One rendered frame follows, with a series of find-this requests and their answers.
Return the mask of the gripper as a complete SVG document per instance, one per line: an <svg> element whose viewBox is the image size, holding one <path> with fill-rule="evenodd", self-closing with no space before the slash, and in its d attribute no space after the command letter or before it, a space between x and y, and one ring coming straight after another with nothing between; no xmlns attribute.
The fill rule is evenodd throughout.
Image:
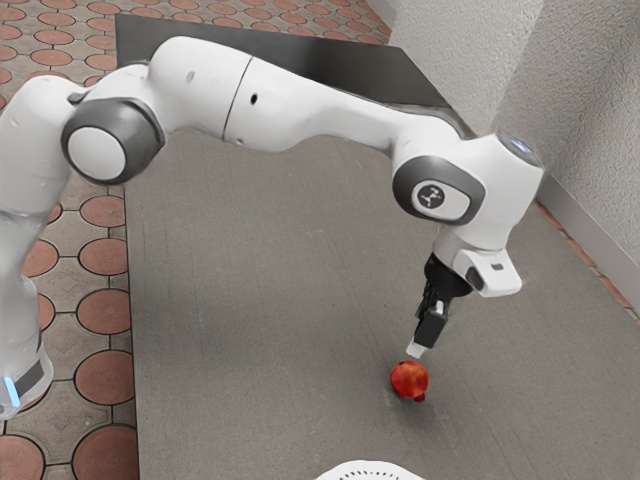
<svg viewBox="0 0 640 480"><path fill-rule="evenodd" d="M424 265L426 279L423 298L416 311L418 324L406 353L416 359L431 350L448 321L454 298L464 297L473 287L432 253Z"/></svg>

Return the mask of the white plate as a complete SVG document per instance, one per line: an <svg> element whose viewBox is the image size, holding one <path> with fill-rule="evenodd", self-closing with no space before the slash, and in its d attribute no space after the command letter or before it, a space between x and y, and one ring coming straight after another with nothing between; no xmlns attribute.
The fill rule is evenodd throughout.
<svg viewBox="0 0 640 480"><path fill-rule="evenodd" d="M385 461L351 460L322 473L315 480L425 480Z"/></svg>

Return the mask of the red pomegranate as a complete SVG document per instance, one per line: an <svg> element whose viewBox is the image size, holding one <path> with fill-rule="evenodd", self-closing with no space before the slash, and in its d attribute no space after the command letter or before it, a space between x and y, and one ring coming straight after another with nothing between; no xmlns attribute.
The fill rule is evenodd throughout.
<svg viewBox="0 0 640 480"><path fill-rule="evenodd" d="M412 360L399 362L391 371L390 382L396 394L404 399L424 402L430 384L426 368Z"/></svg>

